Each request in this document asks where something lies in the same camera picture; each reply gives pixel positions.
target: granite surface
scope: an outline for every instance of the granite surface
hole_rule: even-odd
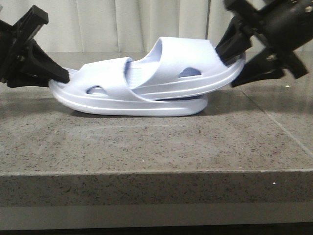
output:
[[[74,69],[129,55],[143,56],[51,53]],[[288,75],[210,93],[197,115],[143,118],[1,85],[0,206],[312,201],[312,92],[312,75]]]

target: curtain fold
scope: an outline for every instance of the curtain fold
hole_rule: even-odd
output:
[[[250,0],[256,7],[262,0]],[[45,51],[148,52],[158,37],[208,38],[216,45],[232,14],[222,0],[0,0],[13,24],[35,4],[49,14],[36,35]],[[250,51],[263,46],[252,39]],[[313,42],[299,49],[313,50]]]

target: ventilation hole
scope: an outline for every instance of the ventilation hole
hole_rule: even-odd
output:
[[[94,95],[107,95],[102,87],[92,87],[86,91],[87,94],[94,94]]]
[[[188,67],[179,74],[179,77],[191,77],[197,75],[201,75],[201,72],[199,70]]]

